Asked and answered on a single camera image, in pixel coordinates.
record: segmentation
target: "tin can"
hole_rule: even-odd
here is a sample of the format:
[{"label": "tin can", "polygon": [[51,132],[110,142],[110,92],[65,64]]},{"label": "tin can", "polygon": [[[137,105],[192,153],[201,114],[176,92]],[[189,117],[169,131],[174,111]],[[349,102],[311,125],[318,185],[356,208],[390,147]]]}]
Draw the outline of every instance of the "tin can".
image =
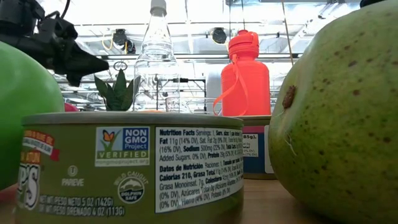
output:
[{"label": "tin can", "polygon": [[275,180],[269,160],[268,128],[271,116],[241,116],[243,120],[243,176],[245,179]]},{"label": "tin can", "polygon": [[239,221],[240,119],[72,112],[22,123],[18,224]]}]

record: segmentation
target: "bottle strap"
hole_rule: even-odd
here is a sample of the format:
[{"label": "bottle strap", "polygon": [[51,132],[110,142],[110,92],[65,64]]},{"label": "bottle strap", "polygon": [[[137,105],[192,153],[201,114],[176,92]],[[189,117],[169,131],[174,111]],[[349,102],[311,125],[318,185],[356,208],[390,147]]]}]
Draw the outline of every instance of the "bottle strap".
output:
[{"label": "bottle strap", "polygon": [[249,94],[248,94],[248,88],[246,87],[246,84],[245,84],[245,82],[244,82],[244,80],[243,80],[243,77],[242,77],[242,75],[241,75],[241,72],[239,71],[239,67],[238,67],[238,64],[237,64],[237,56],[236,56],[236,54],[234,54],[234,55],[232,56],[232,65],[233,65],[233,72],[234,72],[234,74],[235,74],[235,83],[234,83],[234,85],[232,85],[229,89],[227,89],[223,94],[221,94],[219,97],[217,97],[217,99],[213,102],[213,112],[214,112],[215,115],[217,115],[217,113],[215,112],[216,104],[217,104],[218,102],[220,102],[223,98],[225,98],[226,96],[228,96],[228,95],[236,88],[236,85],[238,84],[238,82],[240,82],[240,84],[241,84],[241,86],[242,86],[242,89],[243,89],[243,92],[244,92],[244,95],[245,95],[245,97],[246,97],[246,108],[245,108],[244,111],[243,111],[241,114],[239,114],[238,116],[243,116],[243,115],[245,115],[246,112],[248,111],[248,107],[249,107]]}]

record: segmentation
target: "green fruit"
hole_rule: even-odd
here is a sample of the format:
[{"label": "green fruit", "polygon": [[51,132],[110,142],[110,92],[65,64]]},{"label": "green fruit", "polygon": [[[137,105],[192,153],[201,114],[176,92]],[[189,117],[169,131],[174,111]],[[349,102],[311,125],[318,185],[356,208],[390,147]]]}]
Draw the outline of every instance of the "green fruit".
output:
[{"label": "green fruit", "polygon": [[389,0],[325,26],[272,114],[270,157],[281,184],[343,223],[398,223],[396,21],[398,1]]},{"label": "green fruit", "polygon": [[0,42],[0,190],[15,184],[23,129],[21,118],[64,111],[60,88],[34,59]]}]

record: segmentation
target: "wooden table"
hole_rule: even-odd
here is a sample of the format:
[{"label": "wooden table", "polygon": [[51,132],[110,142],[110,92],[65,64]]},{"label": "wooden table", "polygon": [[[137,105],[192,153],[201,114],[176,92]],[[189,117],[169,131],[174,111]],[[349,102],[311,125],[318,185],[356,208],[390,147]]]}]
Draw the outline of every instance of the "wooden table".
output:
[{"label": "wooden table", "polygon": [[[277,180],[245,180],[241,224],[332,224],[304,208]],[[0,224],[14,224],[13,205],[0,204]]]}]

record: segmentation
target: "bottle cap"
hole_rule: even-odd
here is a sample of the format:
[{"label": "bottle cap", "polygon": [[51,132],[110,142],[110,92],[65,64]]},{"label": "bottle cap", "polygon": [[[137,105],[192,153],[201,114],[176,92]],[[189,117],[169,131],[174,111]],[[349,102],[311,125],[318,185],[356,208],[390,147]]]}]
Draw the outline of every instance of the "bottle cap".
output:
[{"label": "bottle cap", "polygon": [[150,13],[152,13],[152,11],[154,9],[161,9],[164,11],[164,15],[166,15],[167,14],[166,1],[165,0],[152,0],[152,2],[150,3]]},{"label": "bottle cap", "polygon": [[229,57],[236,52],[251,52],[257,57],[259,55],[259,36],[255,32],[240,30],[238,35],[230,40],[228,48]]}]

